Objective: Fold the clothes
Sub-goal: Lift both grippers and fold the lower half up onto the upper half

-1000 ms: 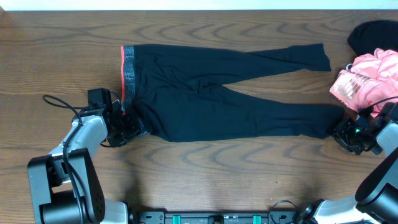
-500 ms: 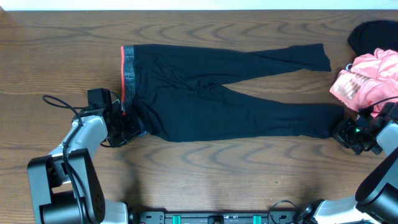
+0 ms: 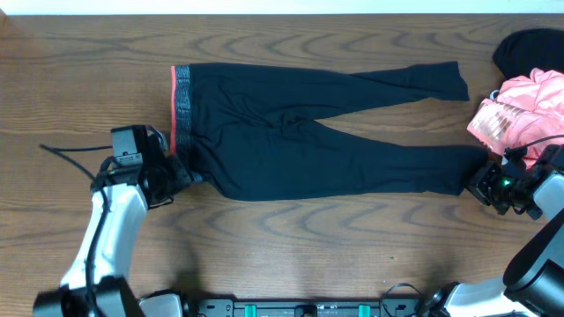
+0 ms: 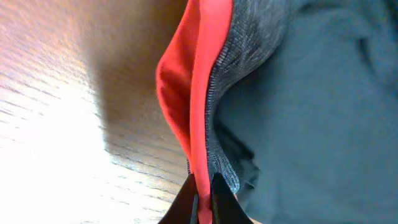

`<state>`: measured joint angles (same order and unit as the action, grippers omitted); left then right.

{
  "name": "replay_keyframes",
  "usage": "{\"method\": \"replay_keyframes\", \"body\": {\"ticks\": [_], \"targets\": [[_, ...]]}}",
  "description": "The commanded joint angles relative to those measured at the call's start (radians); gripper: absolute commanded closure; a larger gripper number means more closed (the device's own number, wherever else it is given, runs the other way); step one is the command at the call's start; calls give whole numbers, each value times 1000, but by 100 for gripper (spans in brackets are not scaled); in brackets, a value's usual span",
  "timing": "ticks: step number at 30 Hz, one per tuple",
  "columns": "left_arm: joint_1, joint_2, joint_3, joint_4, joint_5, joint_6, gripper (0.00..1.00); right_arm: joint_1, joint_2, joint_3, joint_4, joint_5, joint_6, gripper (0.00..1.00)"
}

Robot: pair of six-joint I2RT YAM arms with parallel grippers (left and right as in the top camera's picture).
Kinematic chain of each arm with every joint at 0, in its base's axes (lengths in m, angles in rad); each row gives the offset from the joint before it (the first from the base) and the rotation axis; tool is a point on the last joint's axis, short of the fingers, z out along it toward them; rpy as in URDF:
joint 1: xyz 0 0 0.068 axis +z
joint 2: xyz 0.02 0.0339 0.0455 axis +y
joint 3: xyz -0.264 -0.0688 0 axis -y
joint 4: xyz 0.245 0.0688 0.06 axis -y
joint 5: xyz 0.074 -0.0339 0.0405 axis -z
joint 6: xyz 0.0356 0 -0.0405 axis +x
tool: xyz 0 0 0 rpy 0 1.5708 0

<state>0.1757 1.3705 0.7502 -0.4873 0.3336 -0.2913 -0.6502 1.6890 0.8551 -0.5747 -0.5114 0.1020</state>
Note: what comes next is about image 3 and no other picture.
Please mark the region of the black leggings red waistband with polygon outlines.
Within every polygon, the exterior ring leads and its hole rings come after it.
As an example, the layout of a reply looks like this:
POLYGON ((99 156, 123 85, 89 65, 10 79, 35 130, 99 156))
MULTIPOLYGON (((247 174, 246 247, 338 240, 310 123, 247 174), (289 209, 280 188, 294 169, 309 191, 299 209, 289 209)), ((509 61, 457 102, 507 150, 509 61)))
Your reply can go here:
POLYGON ((466 101, 455 62, 344 74, 233 63, 171 69, 171 149, 198 182, 242 201, 365 193, 459 195, 488 159, 470 145, 403 146, 323 124, 428 98, 466 101))

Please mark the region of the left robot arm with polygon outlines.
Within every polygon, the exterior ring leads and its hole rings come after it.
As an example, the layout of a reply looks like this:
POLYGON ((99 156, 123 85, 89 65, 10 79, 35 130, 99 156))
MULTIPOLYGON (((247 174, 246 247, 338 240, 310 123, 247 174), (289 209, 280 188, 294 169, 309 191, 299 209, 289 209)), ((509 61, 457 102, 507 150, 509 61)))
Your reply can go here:
POLYGON ((185 316, 175 291, 144 299, 128 276, 141 224, 149 210, 169 205, 192 181, 169 153, 164 134, 151 126, 111 131, 112 155, 90 173, 92 216, 74 262, 58 289, 37 295, 36 316, 185 316))

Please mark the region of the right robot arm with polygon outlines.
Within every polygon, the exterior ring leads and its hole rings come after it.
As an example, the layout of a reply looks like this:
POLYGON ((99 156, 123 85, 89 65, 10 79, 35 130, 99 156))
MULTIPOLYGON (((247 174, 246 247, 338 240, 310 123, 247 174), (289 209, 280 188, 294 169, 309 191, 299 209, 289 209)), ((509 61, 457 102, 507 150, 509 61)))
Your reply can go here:
POLYGON ((503 276, 477 284, 452 283, 419 307, 420 316, 561 316, 563 314, 563 148, 545 147, 526 169, 525 149, 505 152, 504 162, 489 162, 467 184, 484 205, 508 210, 544 227, 515 255, 503 276))

